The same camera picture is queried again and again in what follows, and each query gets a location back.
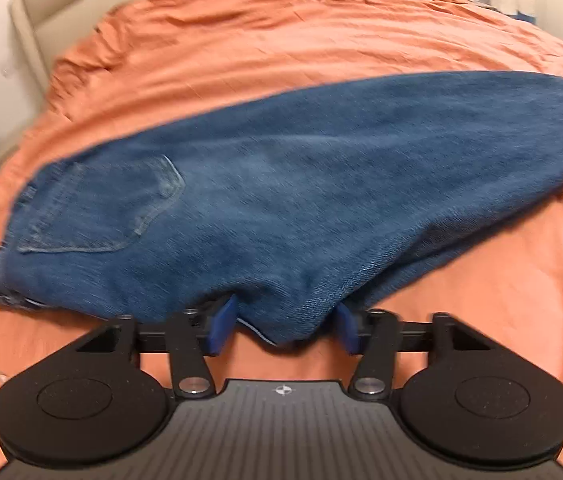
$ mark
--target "jeans back pocket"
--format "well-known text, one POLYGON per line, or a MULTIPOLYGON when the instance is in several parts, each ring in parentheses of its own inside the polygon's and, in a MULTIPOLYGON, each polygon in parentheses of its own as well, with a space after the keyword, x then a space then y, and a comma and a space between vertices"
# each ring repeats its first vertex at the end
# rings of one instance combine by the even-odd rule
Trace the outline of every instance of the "jeans back pocket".
POLYGON ((141 236, 183 188, 165 155, 120 164, 75 163, 39 205, 17 250, 117 251, 141 236))

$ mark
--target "metal bolt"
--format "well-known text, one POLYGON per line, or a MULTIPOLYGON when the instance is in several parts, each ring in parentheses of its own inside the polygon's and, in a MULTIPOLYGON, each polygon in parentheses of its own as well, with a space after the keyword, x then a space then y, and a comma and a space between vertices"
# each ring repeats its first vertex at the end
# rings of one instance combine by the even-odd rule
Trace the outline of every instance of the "metal bolt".
POLYGON ((179 381, 179 389, 187 394, 202 394, 210 388, 210 383, 203 377, 186 377, 179 381))
POLYGON ((360 377, 355 381, 355 390, 367 395, 377 395, 386 389, 386 384, 376 377, 360 377))

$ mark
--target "orange bedsheet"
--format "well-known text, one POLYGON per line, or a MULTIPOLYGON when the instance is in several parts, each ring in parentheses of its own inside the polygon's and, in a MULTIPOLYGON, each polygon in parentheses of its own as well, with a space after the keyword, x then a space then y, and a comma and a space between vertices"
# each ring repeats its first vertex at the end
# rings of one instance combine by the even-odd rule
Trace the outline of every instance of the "orange bedsheet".
MULTIPOLYGON (((0 237, 18 190, 60 156, 288 89, 439 70, 563 76, 563 42, 467 0, 138 0, 57 64, 48 111, 0 170, 0 237)), ((563 381, 563 193, 381 306, 410 320, 450 312, 563 381)), ((16 374, 94 323, 0 310, 0 368, 16 374)), ((346 380, 354 366, 328 338, 289 356, 243 333, 210 361, 218 382, 346 380)), ((420 366, 403 357, 398 382, 420 366)), ((143 367, 168 383, 164 356, 143 367)))

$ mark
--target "logo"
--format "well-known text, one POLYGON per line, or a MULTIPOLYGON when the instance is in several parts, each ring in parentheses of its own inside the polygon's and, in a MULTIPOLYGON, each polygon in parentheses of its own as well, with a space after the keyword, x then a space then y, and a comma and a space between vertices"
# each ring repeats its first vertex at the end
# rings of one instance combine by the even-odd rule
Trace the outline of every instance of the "logo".
POLYGON ((282 386, 277 386, 274 389, 274 392, 276 394, 280 394, 281 396, 286 396, 286 395, 290 395, 294 392, 295 390, 293 390, 290 386, 287 386, 286 384, 283 384, 282 386))

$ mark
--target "jeans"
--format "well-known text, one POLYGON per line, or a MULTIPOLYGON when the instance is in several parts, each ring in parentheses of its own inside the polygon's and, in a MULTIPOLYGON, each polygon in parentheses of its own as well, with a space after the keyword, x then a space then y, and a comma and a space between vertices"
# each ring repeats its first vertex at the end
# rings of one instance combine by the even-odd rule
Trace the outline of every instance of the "jeans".
POLYGON ((158 321, 230 291, 262 336, 298 340, 344 298, 372 305, 562 186, 563 78, 287 92, 43 168, 0 245, 0 302, 158 321))

